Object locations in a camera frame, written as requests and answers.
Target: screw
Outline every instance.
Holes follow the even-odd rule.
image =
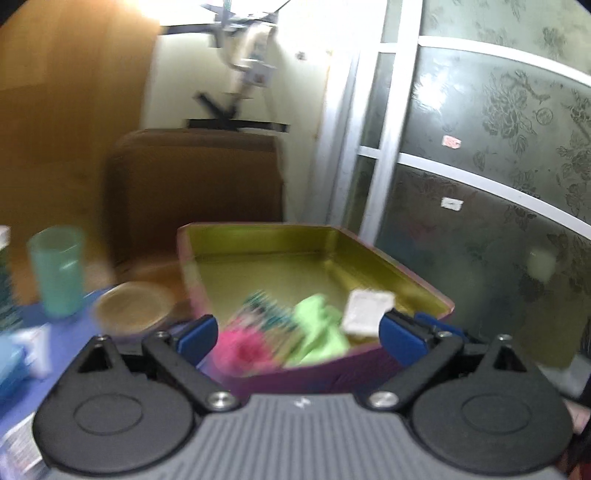
[[[208,396],[207,403],[215,411],[226,411],[238,405],[238,400],[230,392],[214,392]]]
[[[369,404],[380,410],[392,408],[398,403],[398,400],[396,393],[392,392],[374,392],[369,396]]]

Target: white paper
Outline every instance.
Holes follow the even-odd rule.
[[[379,323],[395,305],[395,295],[391,291],[355,289],[349,294],[341,328],[351,335],[379,335]]]
[[[27,352],[25,363],[29,373],[34,378],[47,378],[51,373],[51,359],[49,356],[49,335],[51,326],[46,323],[40,327],[16,330],[10,340],[21,345]]]
[[[463,203],[464,203],[464,200],[451,199],[448,197],[443,197],[441,199],[441,206],[443,208],[446,208],[448,210],[454,210],[455,212],[460,211]]]

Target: sticker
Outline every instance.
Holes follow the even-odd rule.
[[[458,140],[455,137],[450,137],[449,135],[443,135],[443,140],[441,141],[441,144],[445,147],[449,147],[449,148],[460,148],[460,146],[462,145],[462,140]]]
[[[441,199],[441,206],[443,208],[454,210],[456,212],[460,211],[460,209],[462,208],[462,203],[464,203],[464,200],[450,199],[447,197],[443,197]]]

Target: pink object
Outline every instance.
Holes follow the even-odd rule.
[[[238,377],[278,368],[263,334],[250,328],[221,332],[210,358],[221,371]]]

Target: glass panel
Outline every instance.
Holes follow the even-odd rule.
[[[361,228],[365,203],[369,194],[369,186],[371,185],[371,178],[374,174],[374,165],[374,158],[362,157],[361,155],[357,157],[355,171],[353,172],[353,181],[349,190],[349,198],[347,199],[345,222],[343,223],[346,229],[355,234],[359,234],[359,229]]]
[[[452,323],[510,333],[565,367],[591,312],[591,242],[467,185],[397,165],[376,246],[456,303]],[[441,199],[463,201],[456,212]]]
[[[591,73],[591,14],[576,0],[426,0],[421,32],[517,48]]]
[[[386,19],[384,20],[384,30],[382,32],[382,42],[396,43],[398,41],[398,26],[400,25],[401,10],[402,0],[388,0]]]
[[[591,88],[477,53],[422,48],[401,151],[514,187],[591,223]],[[462,141],[442,145],[444,135]]]
[[[395,53],[378,54],[378,62],[375,68],[374,82],[369,95],[367,113],[361,144],[366,147],[379,148],[379,139],[382,137],[386,105],[392,82],[392,69],[394,68]]]

